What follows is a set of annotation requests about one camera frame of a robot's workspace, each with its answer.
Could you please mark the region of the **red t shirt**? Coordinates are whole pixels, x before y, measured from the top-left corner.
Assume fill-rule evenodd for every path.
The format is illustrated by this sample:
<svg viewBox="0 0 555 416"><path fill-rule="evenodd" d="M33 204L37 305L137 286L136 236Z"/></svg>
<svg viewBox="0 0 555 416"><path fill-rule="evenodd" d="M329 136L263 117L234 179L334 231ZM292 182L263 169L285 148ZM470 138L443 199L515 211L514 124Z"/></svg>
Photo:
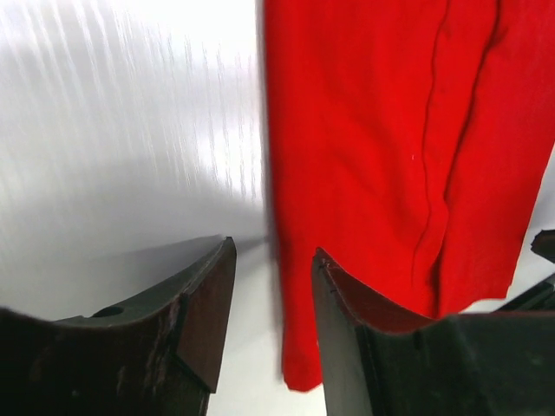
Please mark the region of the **red t shirt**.
<svg viewBox="0 0 555 416"><path fill-rule="evenodd" d="M317 248L430 318L502 299L554 146L551 1L267 1L283 375L322 381Z"/></svg>

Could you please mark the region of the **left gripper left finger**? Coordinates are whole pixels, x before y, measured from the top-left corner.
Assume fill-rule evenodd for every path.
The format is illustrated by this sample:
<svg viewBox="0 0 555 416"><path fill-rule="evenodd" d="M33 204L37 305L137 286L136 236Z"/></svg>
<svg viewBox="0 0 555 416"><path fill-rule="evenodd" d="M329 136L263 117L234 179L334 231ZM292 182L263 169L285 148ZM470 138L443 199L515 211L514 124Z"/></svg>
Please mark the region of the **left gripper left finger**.
<svg viewBox="0 0 555 416"><path fill-rule="evenodd" d="M235 282L230 237L184 270L95 314L1 311L4 415L204 415Z"/></svg>

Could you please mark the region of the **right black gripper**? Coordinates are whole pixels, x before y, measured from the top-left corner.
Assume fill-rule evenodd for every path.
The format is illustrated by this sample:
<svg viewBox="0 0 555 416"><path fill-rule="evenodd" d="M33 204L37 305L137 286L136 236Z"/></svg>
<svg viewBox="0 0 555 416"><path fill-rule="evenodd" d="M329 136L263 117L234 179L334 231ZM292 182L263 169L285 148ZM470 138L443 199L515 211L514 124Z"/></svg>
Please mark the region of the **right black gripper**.
<svg viewBox="0 0 555 416"><path fill-rule="evenodd" d="M528 236L507 299L496 311L554 310L554 230Z"/></svg>

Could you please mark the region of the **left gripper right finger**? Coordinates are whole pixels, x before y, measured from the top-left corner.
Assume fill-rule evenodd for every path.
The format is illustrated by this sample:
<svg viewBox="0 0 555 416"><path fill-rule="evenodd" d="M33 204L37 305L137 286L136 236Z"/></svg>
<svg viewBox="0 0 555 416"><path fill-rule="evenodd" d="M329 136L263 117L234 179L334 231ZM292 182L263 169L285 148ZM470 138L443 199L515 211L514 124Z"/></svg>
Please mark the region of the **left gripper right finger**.
<svg viewBox="0 0 555 416"><path fill-rule="evenodd" d="M551 415L554 314L417 315L319 250L312 290L330 415Z"/></svg>

